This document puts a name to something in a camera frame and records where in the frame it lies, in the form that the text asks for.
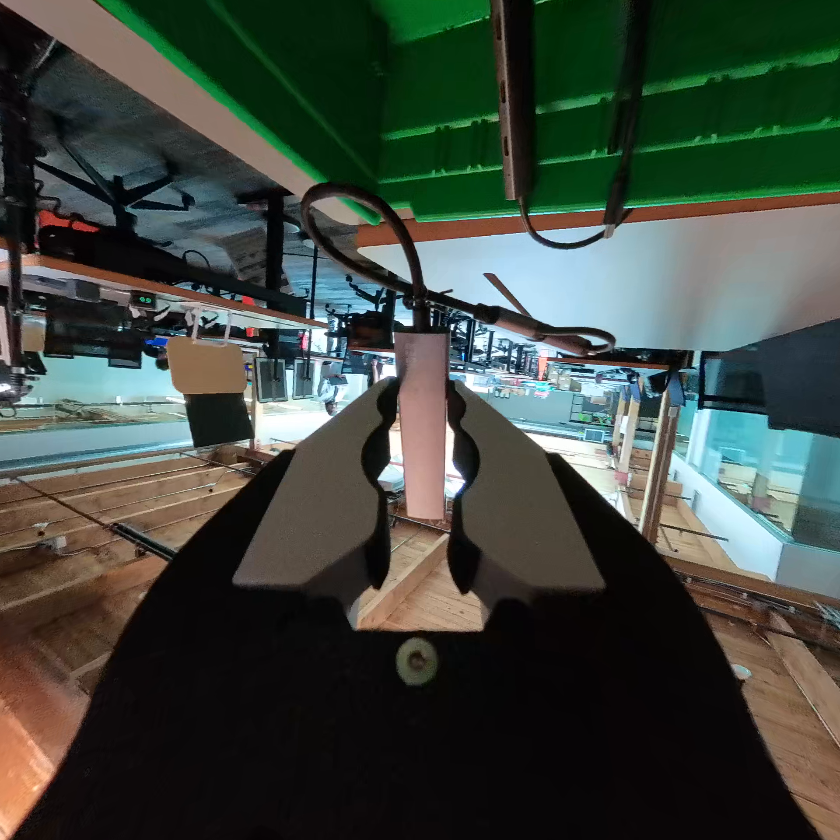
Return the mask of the large black screen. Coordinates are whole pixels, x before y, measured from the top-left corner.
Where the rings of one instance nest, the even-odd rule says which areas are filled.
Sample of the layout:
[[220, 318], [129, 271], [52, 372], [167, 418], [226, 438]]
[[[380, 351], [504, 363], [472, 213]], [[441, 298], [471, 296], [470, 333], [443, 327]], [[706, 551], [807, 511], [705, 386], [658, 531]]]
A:
[[698, 408], [764, 415], [778, 431], [839, 437], [839, 321], [700, 355]]

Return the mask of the green plastic bin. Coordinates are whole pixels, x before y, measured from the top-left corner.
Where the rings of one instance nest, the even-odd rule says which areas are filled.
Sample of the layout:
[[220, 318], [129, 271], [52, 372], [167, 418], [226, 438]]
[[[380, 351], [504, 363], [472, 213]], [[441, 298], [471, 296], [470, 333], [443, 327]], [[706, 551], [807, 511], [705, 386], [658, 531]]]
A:
[[[100, 2], [315, 182], [507, 216], [490, 2]], [[603, 210], [631, 2], [532, 12], [533, 214]], [[651, 2], [626, 203], [838, 191], [838, 2]]]

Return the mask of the small wooden document stand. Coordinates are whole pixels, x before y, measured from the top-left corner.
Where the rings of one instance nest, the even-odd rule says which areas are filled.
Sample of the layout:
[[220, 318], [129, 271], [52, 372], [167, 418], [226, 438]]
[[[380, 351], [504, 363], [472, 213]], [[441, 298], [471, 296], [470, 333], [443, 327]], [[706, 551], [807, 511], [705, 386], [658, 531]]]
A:
[[226, 321], [221, 339], [201, 339], [198, 333], [203, 312], [200, 307], [187, 307], [184, 314], [190, 323], [189, 333], [167, 341], [173, 386], [185, 396], [241, 396], [248, 383], [245, 358], [230, 339], [231, 322]]

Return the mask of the white desk wooden edge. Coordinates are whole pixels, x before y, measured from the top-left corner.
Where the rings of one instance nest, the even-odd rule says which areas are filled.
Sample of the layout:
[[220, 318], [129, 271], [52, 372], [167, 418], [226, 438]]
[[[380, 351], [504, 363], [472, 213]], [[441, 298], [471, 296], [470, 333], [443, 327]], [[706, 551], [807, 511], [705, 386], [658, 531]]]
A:
[[594, 245], [539, 245], [518, 217], [406, 226], [430, 290], [614, 334], [729, 350], [838, 319], [838, 193], [638, 208]]

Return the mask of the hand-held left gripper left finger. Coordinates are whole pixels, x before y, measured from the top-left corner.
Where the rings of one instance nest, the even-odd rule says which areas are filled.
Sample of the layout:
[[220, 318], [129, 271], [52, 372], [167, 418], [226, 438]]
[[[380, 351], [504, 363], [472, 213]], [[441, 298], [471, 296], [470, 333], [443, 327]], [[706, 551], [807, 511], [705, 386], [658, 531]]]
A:
[[357, 626], [362, 594], [379, 589], [390, 568], [379, 478], [391, 459], [399, 387], [385, 378], [295, 448], [234, 586], [329, 597]]

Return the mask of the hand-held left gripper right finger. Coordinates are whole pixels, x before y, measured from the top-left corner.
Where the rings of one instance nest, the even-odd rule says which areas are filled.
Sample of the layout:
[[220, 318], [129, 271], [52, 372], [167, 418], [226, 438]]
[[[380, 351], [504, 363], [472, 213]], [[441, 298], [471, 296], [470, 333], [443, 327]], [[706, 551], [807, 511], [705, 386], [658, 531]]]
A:
[[606, 583], [548, 454], [463, 382], [448, 384], [454, 499], [448, 566], [483, 611], [602, 592]]

